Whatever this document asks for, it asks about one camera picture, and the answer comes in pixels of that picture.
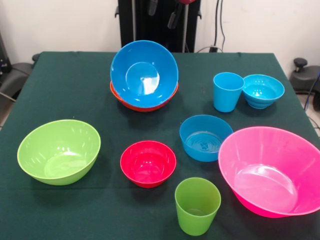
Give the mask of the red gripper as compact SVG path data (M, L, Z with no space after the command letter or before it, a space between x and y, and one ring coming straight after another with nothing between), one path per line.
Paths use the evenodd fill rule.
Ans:
M177 0L177 1L178 2L175 3L174 11L171 13L169 20L168 20L167 27L169 29L176 28L178 21L179 21L179 18L180 18L180 15L181 15L181 12L182 12L182 9L183 9L182 4L189 5L193 2L195 2L196 0ZM156 10L157 10L157 6L158 6L158 0L149 0L148 11L147 11L149 16L155 15Z

